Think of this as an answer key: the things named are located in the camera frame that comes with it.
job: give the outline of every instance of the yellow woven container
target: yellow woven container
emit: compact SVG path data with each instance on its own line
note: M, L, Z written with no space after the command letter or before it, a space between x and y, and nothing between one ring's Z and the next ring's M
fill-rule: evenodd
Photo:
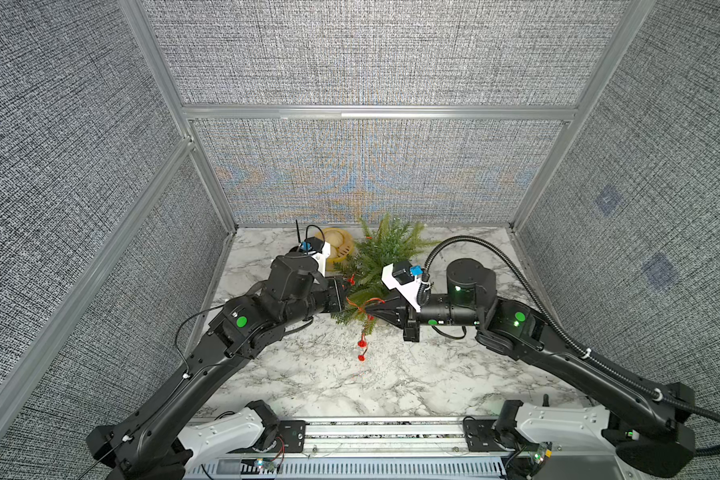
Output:
M320 232L317 232L315 236L320 240L327 241L331 245L331 255L326 260L326 270L335 272L336 266L346 260L347 256L355 251L355 241L352 235L342 228L330 227L324 228L322 231L326 234L327 239L324 239Z

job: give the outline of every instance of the artificial plant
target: artificial plant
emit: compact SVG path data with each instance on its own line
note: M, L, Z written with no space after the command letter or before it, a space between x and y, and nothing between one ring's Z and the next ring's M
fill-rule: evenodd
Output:
M438 242L422 240L424 224L403 222L398 218L390 219L389 214L382 218L376 231L372 231L363 219L360 219L365 239L355 244L355 252L338 271L354 286L347 298L343 312L334 313L336 323L360 322L363 333L373 332L376 319L365 314L363 309L371 299L384 298L389 289L382 283L382 269L389 264L410 260L426 251Z

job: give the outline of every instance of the marble tabletop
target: marble tabletop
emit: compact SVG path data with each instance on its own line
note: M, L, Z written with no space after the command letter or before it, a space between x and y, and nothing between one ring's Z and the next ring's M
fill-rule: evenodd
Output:
M346 230L355 236L361 233ZM453 235L484 238L519 265L504 228L427 227L422 236L444 240ZM295 242L294 229L241 228L213 304L267 278L272 259ZM444 291L448 262L465 256L496 271L499 295L528 302L508 267L475 244L455 244L438 255L431 268L434 292ZM416 260L421 263L425 257ZM359 324L337 325L330 315L316 316L312 326L264 349L221 386L197 416L236 411L257 399L268 402L279 416L290 417L494 415L505 399L540 405L545 393L551 406L580 406L571 386L487 350L475 341L474 331L464 340L450 340L422 328L422 340L416 344L404 342L400 330L379 322L368 337L366 360L360 362L360 330ZM458 327L442 330L461 334Z

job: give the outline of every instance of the gray fabric wall panel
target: gray fabric wall panel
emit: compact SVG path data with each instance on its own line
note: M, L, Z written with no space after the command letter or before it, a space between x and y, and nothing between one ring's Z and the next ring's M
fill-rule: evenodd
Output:
M197 120L236 218L512 220L556 120Z
M188 103L575 104L628 0L144 7Z
M0 384L178 139L115 0L0 3Z
M720 412L720 2L658 2L520 237L571 333Z
M1 480L90 465L88 432L131 414L178 366L173 334L200 310L225 236L185 160L0 442ZM87 478L108 473L98 469Z

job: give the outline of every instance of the wire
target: wire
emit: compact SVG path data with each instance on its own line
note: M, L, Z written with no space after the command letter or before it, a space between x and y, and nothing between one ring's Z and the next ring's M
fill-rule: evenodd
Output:
M280 465L277 466L277 469L279 470L282 466L282 463L286 460L286 442L282 439L282 437L278 436L277 439L280 441L280 451L277 453L277 455L272 459L272 462L277 460L277 457L282 455L282 458L280 459Z
M512 460L514 460L515 457L517 457L519 454L523 453L523 452L525 451L525 448L526 448L528 445L529 445L529 444L526 443L525 445L523 445L522 448L520 448L520 446L519 446L517 443L515 443L514 452L512 452L512 455L510 455L510 456L507 458L507 462L504 464L504 466L505 466L505 467L509 466L510 462L512 462Z
M312 324L312 322L314 322L314 320L310 320L310 321L308 321L308 322L306 323L306 325L302 325L302 326L300 326L299 328L295 328L295 329L293 329L293 330L289 330L289 331L283 333L282 335L283 335L283 336L286 336L286 335L292 335L292 334L294 334L294 333L296 333L296 332L300 332L300 331L304 330L305 328L307 328L308 326L310 326L310 325Z
M207 476L208 478L210 478L211 480L215 480L215 479L208 473L208 471L206 470L206 466L204 466L203 464L200 464L200 467L202 468L202 473L206 474L206 476Z
M224 417L227 417L230 415L235 415L235 413L231 410L228 410L228 411L222 413L221 415L219 415L218 417L216 417L215 420L218 420L219 418L224 418Z
M449 338L449 339L452 339L452 340L461 340L461 339L463 339L463 338L465 338L465 337L467 336L467 327L466 327L466 326L463 326L463 325L461 326L461 332L463 333L462 336L449 335L449 334L443 332L442 330L440 330L439 328L437 328L437 327L434 326L434 325L432 325L432 328L434 329L435 332L437 332L437 333L441 334L442 336L445 336L445 337L447 337L447 338Z
M216 310L217 308L221 308L225 305L225 303L222 303L221 305L212 306L211 308L207 310L203 310L202 312L195 313L190 318L184 320L181 325L179 325L179 328L176 329L176 334L173 336L173 348L176 349L176 351L179 353L179 356L181 357L182 361L184 362L184 366L186 367L186 373L190 373L190 364L187 362L186 357L184 357L184 353L179 349L179 333L181 332L181 329L184 325L186 325L187 322L195 318L196 316L202 315L206 312L211 312L212 310Z
M304 240L306 240L307 238L309 238L309 227L310 227L310 226L314 226L315 228L317 228L318 230L320 230L320 235L322 235L322 241L327 242L327 240L326 240L326 235L322 232L322 228L320 228L319 226L314 225L314 224L309 224L309 225L307 225L307 229L304 230Z
M530 283L528 282L528 279L525 278L525 275L520 271L520 269L512 262L512 260L504 253L502 252L496 245L493 245L491 242L488 242L487 240L483 240L482 238L479 238L477 236L469 236L469 235L458 235L458 236L452 236L451 238L447 238L446 240L443 240L440 244L438 244L435 248L432 249L432 252L427 256L426 261L424 262L424 268L422 269L422 281L423 282L429 282L429 267L434 261L437 254L439 254L443 248L445 248L448 245L451 244L457 244L460 242L469 242L472 244L478 244L482 245L486 248L488 248L491 252L496 254L501 261L503 261L509 269L512 271L512 274L517 277L520 284L522 284L523 288L525 288L525 291L528 292L528 296L530 299L536 303L536 306L538 307L539 312L544 317L544 321L547 323L547 325L555 332L557 335L568 345L570 348L578 353L579 358L584 357L587 354L586 348L579 345L579 343L574 340L568 333L563 329L562 325L558 323L558 321L552 317L551 313L547 310L547 307L544 306L544 304L541 302L541 299L538 297L536 292L534 291L533 287L531 287ZM426 288L426 285L422 284L419 287L419 291L417 294L417 300L419 302L419 305L426 305L427 302L429 302L429 296L430 296L430 290ZM720 424L720 414L717 414L715 412L712 412L711 410L707 410L706 408L701 408L697 406L690 405L685 402L681 402L679 400L676 400L674 398L671 398L670 396L663 396L659 394L657 395L656 392L644 385L639 384L638 382L635 382L633 379L625 376L624 374L618 372L617 370L611 368L610 366L602 363L600 360L598 360L595 356L593 356L590 352L589 356L585 359L586 362L591 362L595 367L608 376L610 376L613 379L616 379L620 382L622 382L625 385L628 385L632 387L633 389L637 390L638 392L642 392L644 395L648 396L648 398L651 398L654 402L664 402L672 405L675 408L678 408L680 410L683 410L685 412L689 413L695 413L698 416L702 416L704 418L708 418L714 422L717 422ZM698 448L696 450L696 456L699 457L705 457L705 456L714 456L714 455L720 455L720 444L710 447L704 447L704 448Z
M110 450L109 450L107 453L105 453L104 455L100 456L99 459L96 460L96 462L93 463L93 465L89 466L88 469L87 469L85 472L83 472L79 477L77 477L75 480L81 480L83 477L85 477L85 475L88 475L88 472L90 472L91 470L93 470L95 466L99 465L99 463L100 463L102 460L104 460L104 457L105 457L105 456L108 456L109 454L111 454L112 452L114 452L116 448L118 448L118 447L120 447L121 445L123 445L123 442L124 442L124 440L120 440L120 443L118 443L118 444L115 445L114 447L110 448Z

